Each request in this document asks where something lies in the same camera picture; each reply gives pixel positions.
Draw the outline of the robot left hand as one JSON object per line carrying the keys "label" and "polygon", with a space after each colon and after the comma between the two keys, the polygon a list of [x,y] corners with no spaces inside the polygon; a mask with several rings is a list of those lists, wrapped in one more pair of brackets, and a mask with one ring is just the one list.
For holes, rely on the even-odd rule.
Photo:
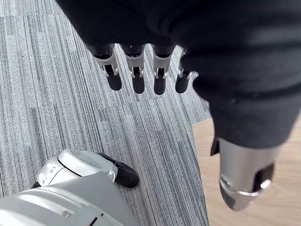
{"label": "robot left hand", "polygon": [[219,185],[241,211],[267,189],[282,144],[301,111],[298,0],[59,0],[85,45],[184,48],[181,66],[214,123]]}

